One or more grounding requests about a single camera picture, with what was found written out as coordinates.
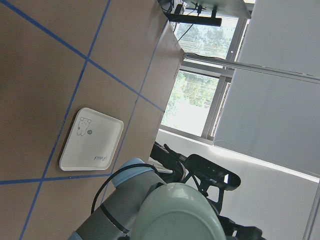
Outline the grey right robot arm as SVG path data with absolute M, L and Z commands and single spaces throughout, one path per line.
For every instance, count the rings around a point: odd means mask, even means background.
M 72 240 L 261 240 L 263 232 L 221 215 L 226 191 L 240 177 L 198 155 L 154 143 L 151 158 L 168 173 L 133 158 L 113 173 L 113 193 L 71 235 Z

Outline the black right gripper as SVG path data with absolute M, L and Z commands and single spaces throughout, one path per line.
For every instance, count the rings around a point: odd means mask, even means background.
M 228 217 L 221 215 L 223 206 L 224 192 L 228 190 L 219 189 L 216 186 L 210 186 L 207 192 L 200 189 L 200 180 L 189 173 L 185 167 L 185 161 L 188 156 L 184 156 L 170 149 L 167 144 L 161 145 L 154 142 L 150 157 L 159 162 L 165 169 L 171 173 L 160 173 L 161 179 L 168 183 L 186 183 L 190 178 L 193 179 L 197 190 L 206 198 L 211 208 L 217 215 L 217 218 L 223 228 L 224 234 L 228 240 L 263 240 L 263 231 L 256 226 L 243 226 L 235 223 Z

